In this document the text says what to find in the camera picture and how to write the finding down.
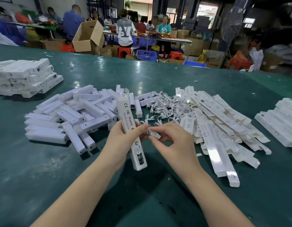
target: green plant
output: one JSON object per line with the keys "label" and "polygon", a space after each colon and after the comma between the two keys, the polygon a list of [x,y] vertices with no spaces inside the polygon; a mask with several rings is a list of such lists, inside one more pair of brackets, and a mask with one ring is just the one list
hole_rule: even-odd
{"label": "green plant", "polygon": [[125,9],[128,9],[131,7],[131,1],[130,0],[125,0]]}

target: glossy table surface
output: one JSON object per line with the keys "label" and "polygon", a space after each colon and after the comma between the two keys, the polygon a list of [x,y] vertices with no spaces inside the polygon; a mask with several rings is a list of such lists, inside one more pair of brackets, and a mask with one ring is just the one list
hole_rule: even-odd
{"label": "glossy table surface", "polygon": [[[219,94],[249,118],[273,109],[283,98],[276,93],[277,89],[270,90],[235,70],[4,45],[0,45],[0,51],[0,61],[48,58],[55,72],[64,77],[61,84],[31,99],[0,96],[0,226],[29,226],[97,158],[105,145],[107,128],[92,134],[97,148],[91,155],[79,156],[70,143],[51,145],[27,140],[24,115],[55,94],[88,84],[97,89],[115,89],[120,84],[134,95],[163,91],[173,96],[176,87],[184,89],[190,85],[195,91]],[[148,113],[143,108],[144,116]],[[198,159],[256,226],[292,226],[292,149],[282,146],[254,119],[252,124],[271,140],[265,145],[272,154],[257,151],[255,157],[260,161],[257,169],[233,161],[239,188],[231,188],[227,178],[214,174],[208,156]],[[200,153],[200,146],[195,147]],[[148,167],[135,171],[128,159],[113,177],[88,226],[207,226],[197,202],[149,140],[143,143],[143,149]]]}

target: red shirt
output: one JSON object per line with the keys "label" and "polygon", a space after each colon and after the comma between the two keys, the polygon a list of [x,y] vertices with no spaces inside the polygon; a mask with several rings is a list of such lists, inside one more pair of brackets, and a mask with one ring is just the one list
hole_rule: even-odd
{"label": "red shirt", "polygon": [[137,26],[137,30],[140,32],[140,33],[146,33],[146,26],[144,23],[139,23],[138,26]]}

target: hand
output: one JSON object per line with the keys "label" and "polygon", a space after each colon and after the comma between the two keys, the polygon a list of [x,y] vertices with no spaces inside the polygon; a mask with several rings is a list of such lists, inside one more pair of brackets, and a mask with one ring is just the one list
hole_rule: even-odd
{"label": "hand", "polygon": [[148,138],[147,129],[148,124],[137,126],[136,129],[125,134],[123,132],[122,122],[118,121],[111,129],[106,144],[100,154],[104,157],[104,161],[111,164],[111,166],[118,171],[126,160],[133,142],[140,137],[141,142]]}
{"label": "hand", "polygon": [[[168,122],[149,129],[160,134],[159,140],[153,136],[149,136],[149,139],[183,181],[202,169],[195,153],[193,137],[180,125]],[[165,146],[163,142],[167,141],[173,144]]]}

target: forearm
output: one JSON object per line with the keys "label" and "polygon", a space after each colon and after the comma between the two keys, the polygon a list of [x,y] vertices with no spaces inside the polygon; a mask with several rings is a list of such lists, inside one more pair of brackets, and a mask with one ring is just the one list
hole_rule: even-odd
{"label": "forearm", "polygon": [[99,155],[32,226],[86,226],[114,173]]}
{"label": "forearm", "polygon": [[254,226],[203,169],[194,172],[198,173],[184,182],[201,206],[210,227]]}

